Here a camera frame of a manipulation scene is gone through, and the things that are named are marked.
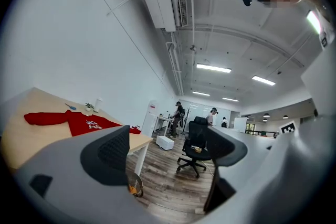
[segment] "red shirt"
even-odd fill
[[[67,121],[69,123],[72,136],[86,134],[100,129],[121,126],[118,123],[96,115],[87,116],[81,112],[72,112],[70,110],[67,110],[65,113],[28,113],[24,117],[29,124],[36,125],[54,125]],[[140,134],[140,130],[131,128],[130,133]]]

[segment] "white print on shirt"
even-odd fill
[[[102,129],[96,122],[94,121],[86,121],[86,124],[89,125],[89,129]]]

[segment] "air vent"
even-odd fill
[[[179,10],[180,10],[180,20],[181,26],[186,26],[188,24],[187,21],[187,3],[186,0],[178,0]]]

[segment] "fluorescent light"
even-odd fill
[[[230,98],[225,98],[225,97],[223,97],[223,99],[225,99],[225,100],[230,100],[230,101],[235,101],[235,102],[239,102],[239,100],[236,100],[236,99],[230,99]]]
[[[266,83],[266,84],[271,85],[271,86],[275,85],[275,82],[272,82],[272,81],[269,81],[267,79],[263,79],[263,78],[260,78],[260,77],[257,77],[257,76],[254,76],[252,79],[258,80],[260,82]]]
[[[205,96],[210,96],[210,94],[207,94],[207,93],[201,93],[201,92],[193,92],[193,93],[200,94],[200,95],[205,95]]]
[[[308,21],[312,24],[312,26],[315,28],[317,34],[321,33],[321,25],[320,21],[317,19],[314,12],[310,11],[307,15]]]
[[[199,63],[197,64],[196,67],[197,68],[202,68],[202,69],[225,72],[225,73],[230,73],[231,72],[231,69],[229,69],[229,68],[212,67],[212,66],[200,65]]]

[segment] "black and white pattern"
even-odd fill
[[[280,133],[285,134],[285,133],[293,133],[296,129],[295,122],[291,121],[283,126],[280,126]]]

